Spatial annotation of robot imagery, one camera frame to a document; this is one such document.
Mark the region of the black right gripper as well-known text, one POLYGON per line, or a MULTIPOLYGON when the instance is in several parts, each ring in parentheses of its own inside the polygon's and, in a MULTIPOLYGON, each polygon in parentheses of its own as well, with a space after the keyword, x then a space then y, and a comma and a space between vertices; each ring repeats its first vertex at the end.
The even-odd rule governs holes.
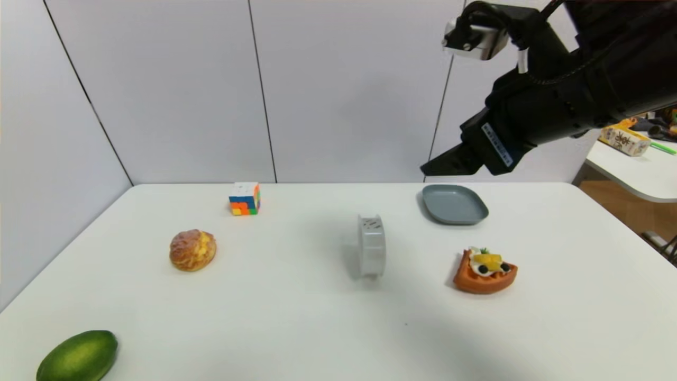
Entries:
POLYGON ((485 166, 494 176, 510 173, 530 150, 579 132, 579 101, 570 89, 535 84, 514 68, 494 82, 481 111, 461 125, 462 143, 420 166, 421 172, 471 176, 485 166))

